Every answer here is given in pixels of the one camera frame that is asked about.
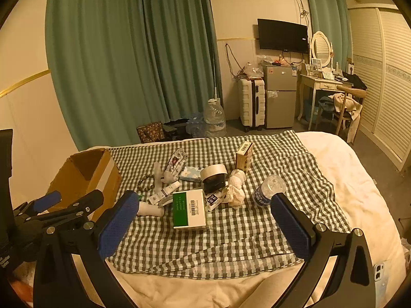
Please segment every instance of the bed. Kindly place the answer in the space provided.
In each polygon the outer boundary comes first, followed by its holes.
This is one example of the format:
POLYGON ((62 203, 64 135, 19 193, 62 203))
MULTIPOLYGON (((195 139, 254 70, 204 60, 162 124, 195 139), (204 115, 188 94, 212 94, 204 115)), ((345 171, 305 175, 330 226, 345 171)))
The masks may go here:
MULTIPOLYGON (((323 132, 303 132, 298 133, 297 137, 314 155, 324 177, 332 183, 335 201, 351 228, 359 227, 364 231, 372 263, 386 263, 389 281, 382 304, 384 306, 405 279, 406 271, 399 233, 383 197, 355 152, 342 139, 323 132)), ((75 262, 89 297, 102 304, 78 256, 75 256, 75 262)), ((321 296, 334 262, 335 258, 330 258, 308 305, 321 296)), ((107 263, 140 308, 271 307, 302 265, 297 263, 274 272, 260 272, 234 279, 196 280, 152 274, 126 274, 116 270, 112 263, 107 263)))

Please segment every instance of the metal screw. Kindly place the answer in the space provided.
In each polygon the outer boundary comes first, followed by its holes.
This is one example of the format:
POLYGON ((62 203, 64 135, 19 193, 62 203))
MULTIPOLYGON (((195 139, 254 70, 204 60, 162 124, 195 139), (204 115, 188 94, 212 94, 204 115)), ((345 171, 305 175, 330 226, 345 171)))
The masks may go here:
POLYGON ((94 222, 92 221, 87 221, 85 224, 83 224, 83 228, 85 230, 90 230, 94 227, 94 222))
POLYGON ((327 230, 327 226, 326 226, 325 224, 323 224, 323 223, 317 223, 317 224, 315 225, 315 227, 317 228, 317 230, 318 230, 319 232, 325 232, 325 231, 327 230))
POLYGON ((362 232, 362 230, 360 228, 355 228, 354 229, 354 234, 361 237, 361 236, 363 236, 364 233, 362 232))
POLYGON ((47 234, 53 234, 55 232, 55 228, 53 226, 47 228, 46 233, 47 234))

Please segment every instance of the flat screen tv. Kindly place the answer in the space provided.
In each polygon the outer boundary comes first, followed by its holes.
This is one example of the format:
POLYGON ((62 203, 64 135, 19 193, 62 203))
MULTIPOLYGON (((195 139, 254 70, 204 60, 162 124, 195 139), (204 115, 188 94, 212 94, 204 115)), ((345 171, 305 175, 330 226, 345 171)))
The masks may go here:
POLYGON ((306 25, 258 19, 261 49, 308 54, 306 25))

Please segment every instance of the closet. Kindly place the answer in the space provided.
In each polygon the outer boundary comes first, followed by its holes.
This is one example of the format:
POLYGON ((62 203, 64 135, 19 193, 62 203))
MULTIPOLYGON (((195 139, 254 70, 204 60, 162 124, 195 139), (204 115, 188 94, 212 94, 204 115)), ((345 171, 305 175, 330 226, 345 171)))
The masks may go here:
POLYGON ((355 74, 367 85, 361 130, 398 170, 411 165, 411 29, 396 6, 350 8, 355 74))

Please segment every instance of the floor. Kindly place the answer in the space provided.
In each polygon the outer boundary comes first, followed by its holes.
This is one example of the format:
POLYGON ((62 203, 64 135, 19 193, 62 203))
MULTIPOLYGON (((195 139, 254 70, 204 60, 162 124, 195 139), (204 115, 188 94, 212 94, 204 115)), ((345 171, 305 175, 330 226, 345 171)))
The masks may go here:
MULTIPOLYGON (((327 130, 327 126, 319 126, 319 130, 327 130)), ((295 121, 295 132, 306 132, 308 123, 305 120, 295 121)), ((227 121, 228 136, 245 136, 247 134, 279 134, 284 130, 251 130, 244 132, 240 120, 227 121)), ((352 146, 368 174, 377 183, 381 195, 395 220, 401 237, 411 242, 411 170, 400 173, 390 159, 361 131, 358 132, 352 146)))

